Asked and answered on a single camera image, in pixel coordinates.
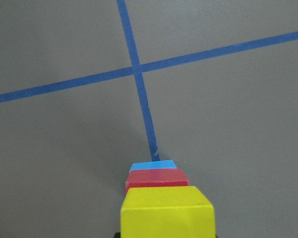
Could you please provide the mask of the yellow block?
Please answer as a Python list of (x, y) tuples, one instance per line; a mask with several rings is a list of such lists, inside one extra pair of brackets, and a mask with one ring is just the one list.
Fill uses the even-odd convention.
[(214, 238), (215, 211), (195, 186), (136, 187), (120, 213), (123, 238)]

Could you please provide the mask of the red block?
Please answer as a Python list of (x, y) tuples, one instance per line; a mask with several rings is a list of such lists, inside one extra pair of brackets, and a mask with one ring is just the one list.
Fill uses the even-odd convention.
[(125, 192), (134, 187), (188, 186), (188, 177), (179, 169), (147, 169), (131, 171), (125, 182)]

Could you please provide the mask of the blue block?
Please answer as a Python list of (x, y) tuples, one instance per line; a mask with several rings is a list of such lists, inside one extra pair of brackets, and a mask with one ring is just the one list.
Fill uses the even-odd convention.
[(160, 160), (132, 164), (129, 172), (135, 170), (150, 170), (150, 169), (176, 169), (177, 166), (173, 160)]

